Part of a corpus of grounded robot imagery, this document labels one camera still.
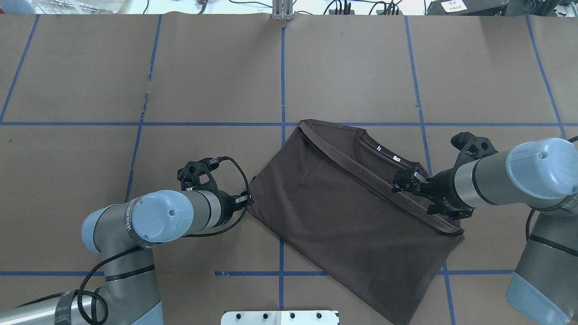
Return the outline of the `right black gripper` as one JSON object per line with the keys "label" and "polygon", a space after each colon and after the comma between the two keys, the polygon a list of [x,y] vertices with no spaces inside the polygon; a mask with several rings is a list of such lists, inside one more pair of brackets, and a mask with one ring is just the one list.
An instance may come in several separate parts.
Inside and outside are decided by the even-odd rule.
{"label": "right black gripper", "polygon": [[450,220],[470,218],[474,208],[461,200],[456,190],[456,168],[428,177],[419,168],[398,171],[393,179],[393,193],[407,192],[432,202],[427,214],[447,216]]}

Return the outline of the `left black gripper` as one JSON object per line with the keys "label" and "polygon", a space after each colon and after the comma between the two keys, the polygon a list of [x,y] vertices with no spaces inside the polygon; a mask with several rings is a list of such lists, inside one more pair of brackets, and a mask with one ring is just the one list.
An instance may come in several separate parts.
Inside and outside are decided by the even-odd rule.
{"label": "left black gripper", "polygon": [[243,191],[238,195],[229,195],[225,191],[220,191],[219,201],[221,202],[219,223],[227,223],[231,220],[234,212],[252,205],[254,198],[247,191]]}

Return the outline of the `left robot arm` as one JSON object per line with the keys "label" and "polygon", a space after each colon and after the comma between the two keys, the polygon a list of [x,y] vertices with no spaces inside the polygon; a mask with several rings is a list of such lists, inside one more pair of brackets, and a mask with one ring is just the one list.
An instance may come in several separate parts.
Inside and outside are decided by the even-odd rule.
{"label": "left robot arm", "polygon": [[159,190],[90,214],[81,227],[97,264],[77,289],[1,313],[3,325],[161,325],[153,247],[206,237],[253,203],[248,192]]}

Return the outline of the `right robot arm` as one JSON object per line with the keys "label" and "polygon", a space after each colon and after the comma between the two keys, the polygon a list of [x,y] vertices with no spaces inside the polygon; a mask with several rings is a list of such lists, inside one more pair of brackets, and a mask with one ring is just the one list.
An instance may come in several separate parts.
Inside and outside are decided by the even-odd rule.
{"label": "right robot arm", "polygon": [[526,247],[512,273],[506,300],[541,325],[577,319],[577,138],[547,138],[498,152],[470,132],[451,139],[459,150],[454,166],[435,176],[417,167],[393,179],[394,193],[431,201],[427,214],[452,220],[475,209],[525,204]]}

